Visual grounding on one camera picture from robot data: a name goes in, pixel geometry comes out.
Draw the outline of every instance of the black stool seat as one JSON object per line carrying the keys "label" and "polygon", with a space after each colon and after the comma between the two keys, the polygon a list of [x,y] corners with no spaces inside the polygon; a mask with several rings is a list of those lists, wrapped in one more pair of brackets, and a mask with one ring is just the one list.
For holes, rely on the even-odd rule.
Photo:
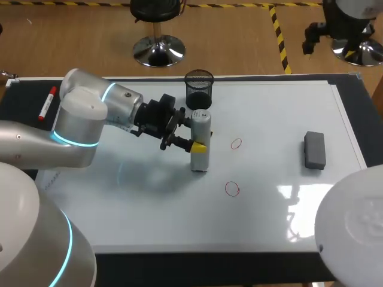
{"label": "black stool seat", "polygon": [[130,12],[144,22],[165,22],[178,16],[180,0],[131,0]]}

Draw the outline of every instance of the red marker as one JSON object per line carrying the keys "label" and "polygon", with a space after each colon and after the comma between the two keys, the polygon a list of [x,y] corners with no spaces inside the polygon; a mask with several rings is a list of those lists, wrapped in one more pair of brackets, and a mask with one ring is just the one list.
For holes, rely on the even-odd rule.
{"label": "red marker", "polygon": [[56,94],[56,91],[57,91],[56,87],[52,87],[50,89],[48,98],[45,101],[44,106],[42,106],[40,114],[38,115],[38,120],[39,121],[43,121],[45,119],[45,115],[47,114],[47,111],[49,109],[50,103],[52,103],[52,100],[53,100],[54,94]]}

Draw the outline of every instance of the yellow black hazard tape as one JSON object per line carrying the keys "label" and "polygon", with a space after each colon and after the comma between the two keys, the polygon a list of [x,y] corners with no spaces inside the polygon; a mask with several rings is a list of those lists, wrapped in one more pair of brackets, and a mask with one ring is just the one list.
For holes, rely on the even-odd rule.
{"label": "yellow black hazard tape", "polygon": [[[0,5],[67,5],[67,6],[106,6],[106,7],[129,7],[129,3],[99,3],[99,2],[25,2],[25,1],[0,1]],[[189,8],[241,8],[260,7],[268,8],[275,6],[284,7],[321,7],[321,3],[247,3],[247,4],[187,4]]]}
{"label": "yellow black hazard tape", "polygon": [[279,21],[276,18],[275,7],[270,6],[269,10],[270,10],[271,20],[273,21],[273,26],[274,26],[276,38],[278,41],[278,48],[279,48],[279,53],[281,55],[281,62],[282,62],[283,70],[285,71],[285,74],[290,75],[291,74],[291,68],[290,68],[290,65],[288,64],[288,61],[287,61],[285,42],[284,42],[284,39],[282,36],[282,31],[281,31],[281,27],[279,25]]}

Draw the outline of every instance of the red drawn circle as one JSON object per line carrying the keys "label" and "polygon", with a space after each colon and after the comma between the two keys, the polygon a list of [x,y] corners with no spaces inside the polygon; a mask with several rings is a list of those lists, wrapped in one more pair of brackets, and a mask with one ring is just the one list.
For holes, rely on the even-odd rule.
{"label": "red drawn circle", "polygon": [[[229,183],[234,183],[236,186],[237,186],[237,193],[233,196],[233,195],[231,195],[228,191],[227,191],[227,185],[229,184]],[[226,185],[225,185],[225,192],[226,192],[226,194],[228,195],[228,196],[231,196],[231,197],[236,197],[238,194],[239,194],[239,192],[240,192],[240,188],[239,188],[239,186],[238,186],[238,184],[236,183],[236,182],[233,182],[233,181],[229,181],[229,182],[227,182],[226,183]]]}
{"label": "red drawn circle", "polygon": [[[233,143],[235,143],[237,140],[239,140],[239,145],[236,146],[236,147],[233,147]],[[241,138],[237,138],[237,139],[235,139],[235,140],[232,142],[232,144],[230,145],[230,147],[231,147],[232,149],[237,149],[237,148],[239,148],[241,145],[242,145],[242,139],[241,139]]]}

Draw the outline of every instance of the gray eraser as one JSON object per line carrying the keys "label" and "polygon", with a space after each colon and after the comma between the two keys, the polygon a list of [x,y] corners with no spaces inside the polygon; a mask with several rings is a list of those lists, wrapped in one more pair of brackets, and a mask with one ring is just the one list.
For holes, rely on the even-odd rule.
{"label": "gray eraser", "polygon": [[326,166],[324,134],[307,132],[305,135],[305,166],[308,169],[320,170]]}

